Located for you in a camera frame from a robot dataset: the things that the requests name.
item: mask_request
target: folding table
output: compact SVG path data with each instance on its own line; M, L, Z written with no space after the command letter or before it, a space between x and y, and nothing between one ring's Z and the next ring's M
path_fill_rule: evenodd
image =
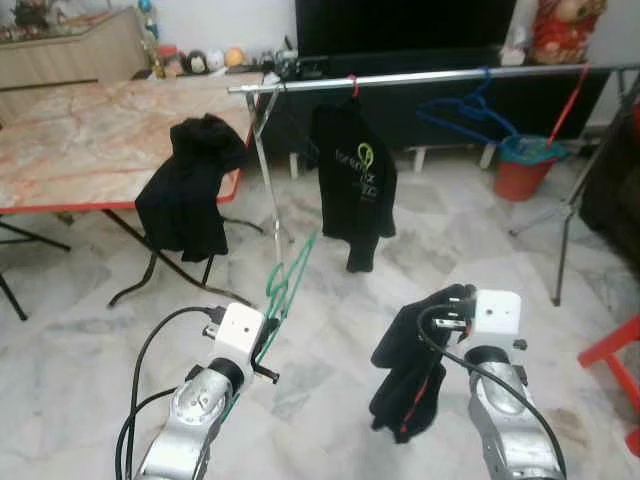
M211 113L248 138L250 114L227 88L260 83L261 78L252 73L53 90L0 131L0 215L100 210L151 252L149 276L160 259L202 290L249 303L207 286L211 262L204 278L197 280L114 210L135 208L144 185L171 155L170 127L184 119ZM239 170L224 176L218 204L235 198L239 179Z

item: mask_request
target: red chair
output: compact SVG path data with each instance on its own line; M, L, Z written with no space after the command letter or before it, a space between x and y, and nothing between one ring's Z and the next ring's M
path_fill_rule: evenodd
M578 355L578 361L584 368L598 360L607 362L616 380L627 393L631 404L640 413L640 386L615 355L616 351L633 341L640 341L640 315L636 315L627 324L582 352ZM629 450L640 457L640 427L627 436L626 442Z

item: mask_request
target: wire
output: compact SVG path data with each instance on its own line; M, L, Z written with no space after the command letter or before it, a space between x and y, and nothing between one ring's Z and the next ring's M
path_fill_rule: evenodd
M150 397L145 398L142 402L140 402L139 405L136 405L136 408L133 409L133 412L129 414L127 419L122 424L122 428L120 429L120 433L118 434L118 441L116 442L116 480L122 480L122 447L124 446L124 436L127 433L127 430L132 427L133 423L135 422L136 415L149 403L153 402L154 400L158 400L159 398L166 397L167 395L171 395L175 391L175 388L170 388L169 390L164 390L162 392L156 393L155 395L151 395Z
M185 308L181 308L180 310L176 310L175 312L171 313L170 315L162 319L160 323L156 325L156 327L151 331L149 336L147 336L147 339L144 341L144 344L142 345L142 348L138 353L138 358L136 359L136 366L133 371L133 384L131 385L131 405L129 408L129 417L131 417L131 420L129 421L130 425L129 425L129 434L127 436L127 450L126 450L126 458L125 458L125 476L127 480L131 479L131 470L132 470L132 464L133 464L133 441L134 441L135 428L136 428L135 412L136 412L136 408L138 408L137 407L138 384L140 383L140 369L142 367L142 360L144 358L145 353L147 353L147 349L149 348L149 344L151 343L151 340L153 340L153 338L158 334L158 332L175 317L188 312L202 312L208 315L212 321L215 321L215 318L216 318L214 309L209 307L185 307Z
M538 409L535 406L533 406L524 396L522 396L519 392L517 392L511 385L509 385L507 382L502 380L500 377L497 377L493 373L488 372L487 370L480 368L477 365L474 365L473 363L467 362L466 360L463 360L462 358L454 355L453 353L448 352L446 349L442 348L440 345L435 343L427 335L423 326L424 318L426 317L426 315L432 313L434 310L440 310L445 308L450 309L452 307L455 308L457 306L459 306L459 304L434 305L431 307L427 307L422 312L420 312L420 315L418 316L418 320L417 320L420 339L423 342L425 342L429 346L429 348L444 355L449 360L457 363L458 365L468 370L476 372L478 375L482 375L483 377L486 377L489 380L494 381L495 383L500 385L502 388L504 388L507 392L509 392L516 400L522 403L522 405L524 405L525 408L529 410L529 412L531 412L531 414L540 422L540 424L542 425L542 428L544 428L544 431L549 436L549 440L551 440L551 444L553 445L553 450L556 454L556 458L558 459L558 465L560 467L560 471L562 472L563 477L567 478L567 467L564 461L564 455L562 454L562 449L560 448L560 442L558 442L558 439L555 433L553 433L551 426L547 423L546 419L542 416L542 414L538 411Z

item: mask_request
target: black jacket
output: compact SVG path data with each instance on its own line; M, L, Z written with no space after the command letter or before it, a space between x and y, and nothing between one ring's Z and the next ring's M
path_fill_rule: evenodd
M157 249L183 251L183 261L226 254L216 196L224 174L246 165L246 145L209 114L171 127L171 143L173 155L136 199L147 239Z
M395 235L393 160L355 102L317 107L311 140L318 148L322 231L349 242L347 270L370 272L378 238Z
M418 337L418 315L427 307L447 304L449 298L463 298L468 287L452 285L421 302L402 307L371 356L378 368L390 368L378 388L369 411L374 415L372 427L388 427L396 442L404 443L433 421L440 385L446 375L440 364L442 355L430 350ZM451 332L424 324L429 337L444 347Z

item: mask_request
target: clothes hanger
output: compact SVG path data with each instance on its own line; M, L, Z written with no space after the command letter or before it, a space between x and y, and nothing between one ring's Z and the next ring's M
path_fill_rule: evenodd
M509 132L509 135L519 135L518 130L509 122L506 118L498 115L491 110L487 105L487 101L482 96L484 91L491 84L491 74L488 67L483 67L485 71L485 80L482 85L476 88L473 92L463 97L444 97L431 100L418 106L416 115L418 118L425 122L434 123L441 127L449 128L451 130L467 135L471 138L479 140L483 143L489 143L491 145L499 145L502 142L500 140L494 140L486 137L481 133L475 132L470 128L464 127L449 120L445 120L439 117L434 107L450 107L451 110L457 111L463 117L470 118L477 122L489 122L493 121L497 123L502 129Z

